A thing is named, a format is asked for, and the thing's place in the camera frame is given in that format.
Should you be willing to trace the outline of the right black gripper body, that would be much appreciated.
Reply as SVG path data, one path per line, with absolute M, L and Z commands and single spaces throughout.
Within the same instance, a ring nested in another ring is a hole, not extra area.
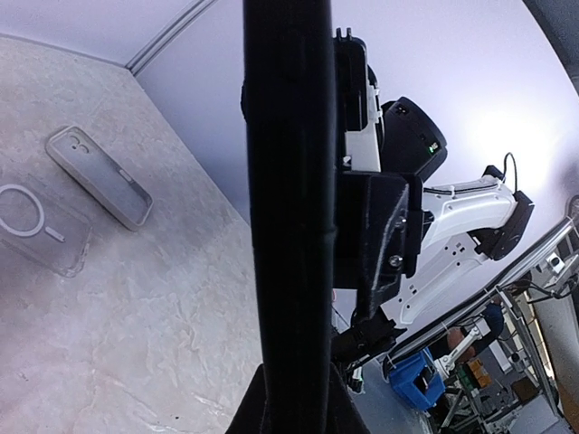
M 416 271 L 422 243 L 422 179 L 413 174 L 344 172 L 337 177 L 334 287 L 356 291 L 356 316 L 369 319 Z

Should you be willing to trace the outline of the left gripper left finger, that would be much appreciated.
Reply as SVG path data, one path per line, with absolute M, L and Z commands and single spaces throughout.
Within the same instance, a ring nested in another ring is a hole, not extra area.
M 260 364 L 226 434 L 271 433 L 263 365 Z

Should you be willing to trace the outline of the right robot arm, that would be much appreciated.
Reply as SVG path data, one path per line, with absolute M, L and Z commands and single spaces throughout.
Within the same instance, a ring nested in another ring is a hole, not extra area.
M 356 292 L 357 323 L 381 321 L 390 307 L 393 325 L 408 326 L 519 243 L 533 204 L 497 168 L 424 186 L 445 152 L 441 131 L 409 99 L 339 108 L 334 285 Z

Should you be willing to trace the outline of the black phone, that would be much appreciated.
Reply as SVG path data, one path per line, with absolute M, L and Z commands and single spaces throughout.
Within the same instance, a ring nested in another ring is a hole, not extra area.
M 327 426 L 337 132 L 327 1 L 246 1 L 243 102 L 268 427 Z

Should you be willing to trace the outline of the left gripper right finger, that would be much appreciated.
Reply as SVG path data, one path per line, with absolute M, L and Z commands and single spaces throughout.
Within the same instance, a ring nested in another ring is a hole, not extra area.
M 368 434 L 356 405 L 349 395 L 338 368 L 334 364 L 329 368 L 327 434 Z

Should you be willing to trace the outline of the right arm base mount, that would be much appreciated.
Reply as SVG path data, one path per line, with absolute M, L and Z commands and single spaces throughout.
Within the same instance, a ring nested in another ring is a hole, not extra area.
M 363 366 L 379 354 L 390 351 L 405 332 L 406 328 L 399 328 L 381 308 L 366 319 L 359 319 L 354 309 L 350 327 L 343 332 L 334 327 L 331 340 L 331 362 L 345 385 L 354 393 L 361 393 Z

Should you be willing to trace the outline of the clear phone case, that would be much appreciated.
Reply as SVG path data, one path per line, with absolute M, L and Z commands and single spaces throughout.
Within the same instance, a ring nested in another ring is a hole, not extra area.
M 90 246 L 90 220 L 22 169 L 1 166 L 1 269 L 25 261 L 74 278 Z

